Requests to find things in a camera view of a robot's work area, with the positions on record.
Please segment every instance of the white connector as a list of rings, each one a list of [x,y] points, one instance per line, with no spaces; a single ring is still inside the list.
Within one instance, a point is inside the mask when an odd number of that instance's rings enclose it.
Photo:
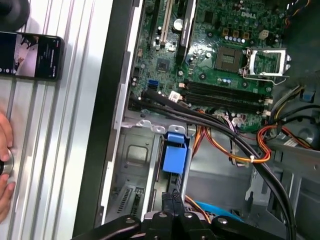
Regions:
[[[259,34],[259,39],[265,40],[269,36],[269,31],[268,30],[262,30]]]
[[[176,91],[171,91],[169,95],[169,100],[177,103],[179,100],[182,100],[182,96],[180,93],[177,93]]]

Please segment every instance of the blue sata port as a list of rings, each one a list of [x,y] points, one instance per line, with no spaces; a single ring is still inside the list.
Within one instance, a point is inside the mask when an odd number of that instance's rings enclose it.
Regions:
[[[148,89],[157,90],[158,89],[158,85],[159,85],[159,81],[152,80],[152,79],[148,80]]]

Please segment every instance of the blue plastic part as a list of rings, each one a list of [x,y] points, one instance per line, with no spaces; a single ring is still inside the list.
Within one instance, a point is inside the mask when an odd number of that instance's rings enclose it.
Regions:
[[[240,222],[244,222],[240,217],[236,216],[236,215],[233,215],[231,214],[230,212],[220,208],[220,207],[217,207],[217,206],[213,206],[213,205],[210,205],[210,204],[207,204],[207,203],[204,203],[204,202],[201,202],[201,201],[196,201],[196,203],[200,206],[200,208],[202,208],[205,212],[208,212],[208,213],[211,213],[211,214],[214,214],[214,215],[217,215],[217,216],[226,216],[226,217],[230,217],[230,218],[233,218],[235,220],[238,220]]]
[[[148,85],[158,86],[158,85],[159,85],[159,81],[149,79],[149,80],[148,80]]]
[[[177,134],[177,133],[168,133],[168,142],[176,143],[176,144],[184,144],[185,143],[185,136],[182,134]]]
[[[181,146],[172,146],[170,143],[166,146],[162,170],[174,174],[183,174],[188,151],[185,136],[169,132],[167,140],[171,143],[181,144]]]

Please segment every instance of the wire connector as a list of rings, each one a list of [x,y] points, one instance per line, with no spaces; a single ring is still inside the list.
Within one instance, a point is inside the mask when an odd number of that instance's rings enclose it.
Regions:
[[[266,98],[264,100],[264,105],[271,105],[274,104],[274,100],[272,98]]]
[[[271,115],[271,112],[268,111],[268,110],[264,110],[264,111],[262,112],[262,117],[270,117],[270,115]]]
[[[176,91],[171,91],[169,95],[169,100],[177,103],[179,100],[182,100],[182,96],[180,93],[177,93]]]

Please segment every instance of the human hand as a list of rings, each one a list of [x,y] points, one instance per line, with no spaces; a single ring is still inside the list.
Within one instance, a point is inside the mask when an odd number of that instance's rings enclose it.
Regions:
[[[0,224],[6,219],[10,211],[11,197],[14,193],[15,183],[8,183],[8,174],[0,176]]]
[[[0,112],[0,160],[6,162],[10,159],[8,148],[13,145],[12,128],[6,116]]]

